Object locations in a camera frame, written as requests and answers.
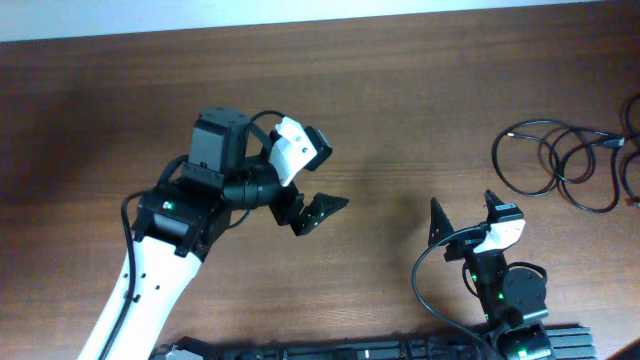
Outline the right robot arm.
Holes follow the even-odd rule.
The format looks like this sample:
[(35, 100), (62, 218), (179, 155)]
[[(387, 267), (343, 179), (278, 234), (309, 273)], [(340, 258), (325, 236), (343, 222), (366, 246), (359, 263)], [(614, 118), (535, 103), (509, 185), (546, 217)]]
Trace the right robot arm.
[(459, 230), (433, 198), (428, 249), (443, 247), (447, 262), (463, 262), (463, 282), (479, 300), (487, 325), (483, 334), (466, 332), (483, 348), (503, 359), (552, 359), (551, 342), (541, 323), (548, 315), (547, 272), (527, 262), (508, 263), (504, 255), (520, 240), (524, 214), (490, 190), (484, 197), (487, 218)]

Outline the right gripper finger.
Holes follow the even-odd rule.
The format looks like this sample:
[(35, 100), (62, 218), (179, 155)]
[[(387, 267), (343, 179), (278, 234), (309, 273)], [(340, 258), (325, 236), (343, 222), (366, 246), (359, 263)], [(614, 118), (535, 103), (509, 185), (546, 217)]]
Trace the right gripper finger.
[(430, 200), (430, 216), (428, 244), (436, 245), (439, 241), (451, 235), (454, 232), (454, 228), (435, 197)]
[(484, 192), (486, 206), (488, 208), (496, 208), (504, 205), (504, 202), (491, 190), (487, 189)]

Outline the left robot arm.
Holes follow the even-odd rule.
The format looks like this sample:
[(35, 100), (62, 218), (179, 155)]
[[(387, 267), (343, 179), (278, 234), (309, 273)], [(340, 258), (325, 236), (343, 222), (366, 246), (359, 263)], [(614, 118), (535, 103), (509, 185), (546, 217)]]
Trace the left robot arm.
[(347, 205), (323, 193), (306, 204), (294, 183), (300, 171), (314, 171), (332, 155), (325, 135), (282, 112), (264, 132), (256, 123), (264, 115), (201, 110), (189, 152), (171, 160), (154, 187), (133, 194), (135, 219), (122, 202), (127, 253), (81, 358), (148, 358), (212, 245), (236, 227), (233, 212), (268, 207), (278, 225), (303, 236)]

